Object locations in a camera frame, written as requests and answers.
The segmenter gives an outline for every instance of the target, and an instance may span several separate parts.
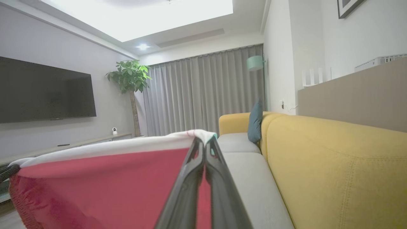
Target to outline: teal pillow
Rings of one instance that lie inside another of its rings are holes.
[[[256,144],[261,139],[261,121],[263,119],[263,106],[261,100],[253,106],[249,117],[249,129],[247,137]]]

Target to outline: potted plant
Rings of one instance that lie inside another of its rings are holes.
[[[109,81],[115,82],[120,87],[122,94],[130,94],[131,107],[133,108],[135,137],[140,137],[140,125],[138,123],[136,98],[134,93],[137,91],[143,92],[144,88],[149,87],[146,80],[151,79],[147,75],[150,67],[140,65],[138,60],[126,60],[116,63],[117,71],[109,72],[106,76]]]

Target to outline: tv stand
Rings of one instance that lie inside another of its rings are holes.
[[[39,150],[39,151],[34,151],[30,152],[27,154],[21,154],[21,155],[16,155],[4,159],[0,159],[0,168],[8,166],[11,162],[26,158],[26,157],[36,157],[40,156],[43,154],[48,154],[60,150],[66,150],[66,149],[71,149],[83,145],[91,145],[91,144],[97,144],[97,143],[102,143],[102,142],[107,142],[107,141],[117,141],[117,140],[123,140],[123,139],[131,139],[132,135],[131,133],[124,133],[124,134],[116,134],[116,135],[109,135],[101,138],[96,138],[96,139],[91,139],[87,141],[81,141],[81,142],[76,142],[76,143],[71,143],[69,145],[64,145],[64,146],[55,146],[52,148],[44,149],[44,150]],[[5,182],[0,184],[0,203],[7,201],[10,199],[9,195],[9,180],[6,180]]]

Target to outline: black television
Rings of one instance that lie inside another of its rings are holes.
[[[95,116],[89,74],[0,57],[0,123]]]

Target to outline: gray sofa cushion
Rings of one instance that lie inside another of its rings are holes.
[[[224,134],[218,138],[218,144],[222,153],[261,153],[257,145],[249,141],[247,133]]]
[[[269,166],[261,154],[223,154],[254,229],[294,229]]]

